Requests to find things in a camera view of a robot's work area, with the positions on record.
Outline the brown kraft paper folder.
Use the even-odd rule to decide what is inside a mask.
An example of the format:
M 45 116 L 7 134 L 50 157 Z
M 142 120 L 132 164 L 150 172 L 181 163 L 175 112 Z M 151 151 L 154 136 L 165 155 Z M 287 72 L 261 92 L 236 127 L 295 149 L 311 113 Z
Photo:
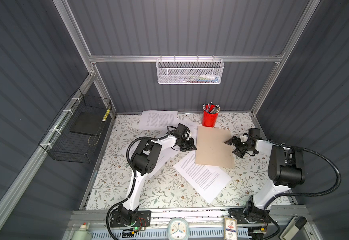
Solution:
M 233 149 L 225 144 L 230 138 L 229 130 L 198 126 L 195 163 L 233 169 Z

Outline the large front printed sheet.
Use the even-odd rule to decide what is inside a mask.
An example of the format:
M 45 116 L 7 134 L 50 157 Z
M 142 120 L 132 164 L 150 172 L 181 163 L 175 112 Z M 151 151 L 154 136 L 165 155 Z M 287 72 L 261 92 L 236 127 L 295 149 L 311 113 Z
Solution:
M 196 164 L 195 158 L 195 152 L 191 152 L 174 168 L 210 204 L 229 184 L 231 177 L 219 167 Z

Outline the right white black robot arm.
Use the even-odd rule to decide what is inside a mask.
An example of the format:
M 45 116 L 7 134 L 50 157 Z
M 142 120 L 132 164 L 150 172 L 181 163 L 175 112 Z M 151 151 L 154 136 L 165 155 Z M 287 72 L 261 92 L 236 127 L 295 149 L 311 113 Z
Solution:
M 243 217 L 248 223 L 259 220 L 268 223 L 269 218 L 265 211 L 269 211 L 271 204 L 267 202 L 274 200 L 277 194 L 285 193 L 305 181 L 302 151 L 263 140 L 258 128 L 251 128 L 248 133 L 240 137 L 233 136 L 224 143 L 234 146 L 232 153 L 239 158 L 243 158 L 245 154 L 254 157 L 259 153 L 270 156 L 267 170 L 269 181 L 257 194 L 250 196 L 243 210 Z

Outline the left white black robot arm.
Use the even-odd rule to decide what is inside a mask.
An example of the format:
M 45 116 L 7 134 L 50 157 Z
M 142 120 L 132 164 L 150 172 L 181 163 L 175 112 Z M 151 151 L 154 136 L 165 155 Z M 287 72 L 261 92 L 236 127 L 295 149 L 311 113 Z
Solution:
M 145 181 L 153 170 L 157 168 L 162 150 L 179 147 L 181 152 L 195 151 L 194 139 L 190 136 L 190 129 L 178 124 L 168 126 L 163 137 L 138 137 L 133 140 L 126 150 L 126 159 L 132 169 L 132 178 L 128 188 L 128 195 L 118 207 L 121 217 L 133 222 L 137 218 L 140 196 Z

